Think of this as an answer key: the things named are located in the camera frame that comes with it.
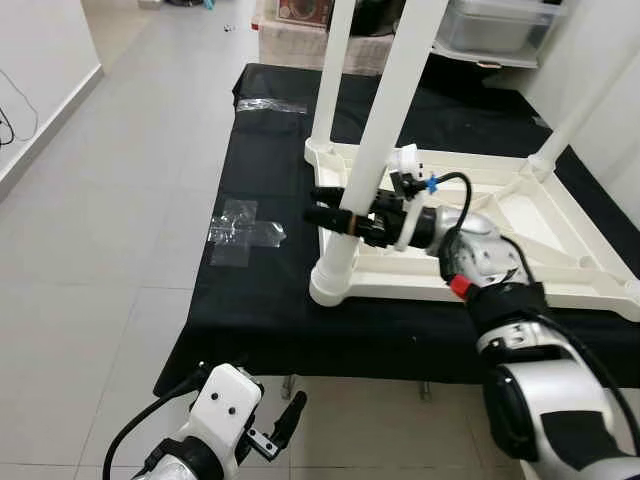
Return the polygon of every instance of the white pipe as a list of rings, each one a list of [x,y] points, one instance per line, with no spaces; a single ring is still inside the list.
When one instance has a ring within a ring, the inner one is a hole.
[[[555,169],[558,157],[569,146],[569,142],[580,129],[589,115],[606,98],[607,93],[620,79],[638,54],[637,48],[630,49],[626,55],[621,55],[605,78],[587,91],[571,112],[560,122],[551,136],[536,153],[529,155],[528,160],[533,167],[533,173],[540,181],[544,181]]]
[[[411,243],[411,239],[416,231],[416,225],[418,224],[426,198],[427,194],[423,190],[422,192],[418,192],[415,198],[409,203],[409,209],[407,210],[406,217],[404,217],[400,236],[398,237],[396,244],[393,246],[397,251],[404,252],[409,246],[409,243]]]
[[[331,127],[336,111],[344,57],[349,44],[351,20],[356,0],[338,0],[334,2],[331,29],[327,41],[327,52],[320,78],[320,90],[313,117],[313,129],[309,142],[317,150],[328,150],[331,145]]]
[[[341,208],[358,215],[368,213],[398,141],[447,2],[407,0]],[[355,237],[331,234],[324,255],[311,272],[309,291],[317,303],[337,305],[348,295],[358,242]]]

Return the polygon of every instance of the table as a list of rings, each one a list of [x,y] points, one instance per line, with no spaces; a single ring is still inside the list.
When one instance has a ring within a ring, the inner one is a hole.
[[[234,88],[246,98],[283,99],[306,114],[242,111],[229,139],[214,214],[229,198],[256,200],[257,220],[280,222],[280,248],[251,249],[247,267],[212,267],[205,248],[187,322],[154,388],[161,395],[204,360],[233,362],[252,374],[300,374],[480,383],[482,365],[461,304],[349,298],[316,305],[309,274],[319,249],[315,227],[302,220],[313,169],[303,158],[320,73],[248,65]],[[332,138],[358,143],[379,78],[343,77]],[[416,92],[399,145],[525,157],[549,130],[513,91],[438,80]],[[610,239],[636,275],[640,233],[575,154],[561,157],[558,177]],[[622,386],[640,386],[640,325],[611,312],[556,310],[610,368]]]

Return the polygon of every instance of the electrical wire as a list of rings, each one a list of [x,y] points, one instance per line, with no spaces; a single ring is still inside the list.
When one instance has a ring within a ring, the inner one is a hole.
[[[129,433],[131,433],[131,431],[136,428],[145,418],[147,418],[149,415],[151,415],[153,412],[158,410],[161,406],[163,406],[173,398],[174,397],[169,395],[160,397],[147,408],[142,410],[138,415],[133,417],[133,419],[129,423],[127,423],[122,430],[118,432],[118,434],[111,442],[111,445],[109,445],[107,455],[104,457],[104,464],[102,466],[102,480],[111,479],[111,464],[113,463],[113,457],[115,456],[116,450],[120,446],[120,443],[122,443],[122,440],[124,440],[125,437],[129,435]]]
[[[16,138],[16,132],[13,130],[13,126],[11,125],[11,122],[5,115],[4,110],[2,110],[2,107],[0,107],[0,125],[2,125],[3,123],[7,125],[7,127],[9,128],[9,133],[11,137],[6,142],[3,142],[2,138],[0,138],[0,147],[2,147],[3,145],[9,145],[10,143],[13,143],[13,141]]]
[[[529,283],[531,284],[536,283],[536,280],[533,277],[533,273],[531,273],[531,268],[529,267],[529,263],[527,262],[527,258],[524,256],[524,252],[522,251],[522,248],[520,248],[520,245],[518,245],[516,242],[511,240],[509,237],[505,237],[504,235],[500,235],[500,238],[505,242],[509,243],[513,248],[516,249],[516,251],[518,252],[518,255],[520,256],[520,262],[522,263],[524,271],[527,274],[527,278],[529,279]]]
[[[21,142],[27,142],[27,141],[31,140],[36,135],[36,133],[38,132],[38,127],[40,126],[40,116],[38,115],[38,111],[36,110],[36,108],[31,103],[31,100],[29,100],[29,97],[27,97],[27,95],[22,90],[20,90],[20,88],[18,88],[16,83],[9,76],[9,74],[7,74],[7,72],[2,70],[1,68],[0,68],[0,74],[2,74],[2,76],[7,79],[7,82],[9,82],[9,84],[18,93],[18,95],[20,95],[24,99],[25,103],[29,106],[29,109],[33,112],[33,115],[35,116],[35,122],[33,124],[33,131],[31,132],[31,135],[29,135],[26,138],[19,137],[19,136],[17,136],[15,134],[15,131],[13,130],[13,127],[10,126],[9,128],[12,131],[13,137],[12,137],[10,142],[2,143],[2,145],[7,145],[8,143],[13,142],[13,140],[20,140]],[[10,125],[9,119],[6,117],[4,112],[2,112],[2,116],[5,118],[6,123],[8,125]]]
[[[169,400],[180,397],[195,390],[201,390],[205,382],[207,381],[208,376],[209,369],[205,364],[201,363],[198,366],[198,369],[196,369],[184,381],[176,385],[173,389],[169,390],[151,405],[147,406],[144,410],[138,413],[138,415],[133,417],[133,419],[131,419],[131,421],[129,421],[129,423],[127,423],[122,428],[122,430],[118,432],[118,434],[111,441],[111,445],[109,445],[109,448],[107,449],[107,454],[104,457],[104,462],[102,465],[102,480],[111,480],[111,464],[113,463],[113,458],[116,455],[116,451],[122,443],[122,440],[124,440],[125,437],[129,435],[129,433],[131,433],[134,428],[136,428],[145,418],[158,410]]]
[[[453,227],[456,230],[456,232],[459,232],[460,229],[462,228],[462,224],[467,218],[467,214],[469,213],[469,207],[471,205],[471,193],[472,193],[471,181],[469,180],[469,177],[467,177],[462,172],[449,172],[449,173],[445,173],[441,177],[438,177],[436,179],[436,183],[443,183],[448,180],[451,180],[452,178],[459,178],[460,180],[462,180],[467,189],[467,192],[464,198],[464,206],[462,207],[462,212],[460,213],[460,217],[458,217],[458,221]]]

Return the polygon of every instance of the white plastic part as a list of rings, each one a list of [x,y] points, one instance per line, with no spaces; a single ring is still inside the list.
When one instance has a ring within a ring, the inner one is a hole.
[[[260,388],[241,372],[228,363],[218,365],[211,371],[176,440],[187,436],[199,438],[218,457],[224,478],[235,478],[238,474],[235,449],[261,397]]]
[[[318,91],[310,139],[310,142],[318,149],[326,149],[331,146],[333,115],[336,111],[342,67],[344,66],[344,56],[347,53],[355,6],[356,0],[340,0],[334,3],[327,53],[320,78],[320,90]]]
[[[423,167],[418,159],[418,147],[415,143],[406,145],[394,152],[389,161],[390,170],[398,170],[402,174],[409,173],[413,178],[424,179]],[[394,248],[399,252],[403,252],[409,246],[413,232],[416,230],[416,224],[422,212],[425,198],[425,192],[419,192],[415,198],[409,202],[407,216],[402,225],[398,241],[394,245]]]
[[[409,246],[411,237],[413,237],[413,232],[416,231],[416,224],[418,223],[418,218],[420,218],[420,213],[422,212],[425,200],[425,192],[418,192],[415,198],[409,203],[409,209],[407,210],[407,216],[404,219],[400,236],[398,237],[396,244],[393,246],[397,251],[404,252]]]
[[[446,0],[407,1],[360,146],[328,140],[317,146],[307,140],[305,159],[315,169],[316,185],[346,185],[342,208],[365,215],[378,187],[392,189],[384,175],[385,164],[394,151],[399,152],[393,146],[446,4]],[[571,135],[628,63],[630,57],[621,60],[528,160],[429,150],[418,150],[417,156],[425,171],[461,171],[471,179],[471,210],[489,217],[522,246],[536,279],[545,284],[551,306],[612,310],[638,322],[638,280],[552,173]],[[335,106],[334,100],[326,101]],[[333,111],[326,113],[333,118]],[[324,121],[316,115],[318,122]],[[330,132],[331,120],[324,124]],[[424,198],[431,207],[461,207],[463,201],[464,189],[458,182],[444,184],[438,193]],[[440,278],[438,259],[422,250],[373,248],[321,228],[319,235],[321,257],[311,272],[309,290],[321,305],[334,306],[348,296],[459,301]]]
[[[198,480],[182,460],[173,455],[160,459],[153,471],[133,480]]]
[[[353,166],[353,180],[345,188],[341,208],[358,215],[369,212],[387,161],[400,135],[446,5],[447,0],[407,0],[362,136],[362,144]],[[337,32],[332,28],[329,43],[334,34]],[[318,125],[319,121],[316,117],[314,124]],[[313,135],[310,140],[307,145],[313,148],[316,144]],[[331,236],[326,255],[318,260],[311,272],[309,291],[316,302],[333,306],[347,295],[357,247],[357,238],[338,234]]]
[[[316,184],[344,186],[357,151],[357,145],[338,143],[331,154],[307,148]],[[455,170],[469,176],[474,188],[471,211],[490,218],[520,244],[552,307],[612,310],[640,321],[638,280],[555,175],[540,182],[526,158],[432,150],[418,150],[418,158],[427,172]],[[393,189],[387,175],[380,188]],[[462,184],[443,183],[426,196],[425,206],[460,208],[464,196]],[[331,232],[319,229],[319,234],[324,256]],[[352,275],[343,297],[459,301],[440,278],[438,259],[423,250],[397,252],[357,242],[349,265]]]
[[[634,45],[626,55],[621,55],[605,78],[589,90],[560,122],[540,150],[529,155],[529,163],[538,180],[543,181],[555,169],[558,157],[569,146],[571,138],[589,118],[591,112],[600,105],[611,87],[624,75],[639,51],[638,45]]]

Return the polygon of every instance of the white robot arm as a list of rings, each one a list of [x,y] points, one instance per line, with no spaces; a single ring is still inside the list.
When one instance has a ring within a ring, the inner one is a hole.
[[[153,404],[152,407],[160,406],[175,396],[200,391],[187,422],[151,452],[134,479],[232,480],[238,474],[238,465],[252,449],[273,461],[287,447],[307,401],[304,392],[296,394],[275,422],[274,432],[267,436],[253,427],[262,386],[242,369],[229,364],[207,372],[201,364],[189,379]],[[114,439],[105,458],[103,480],[110,478],[111,461],[120,441],[155,410],[152,407]]]

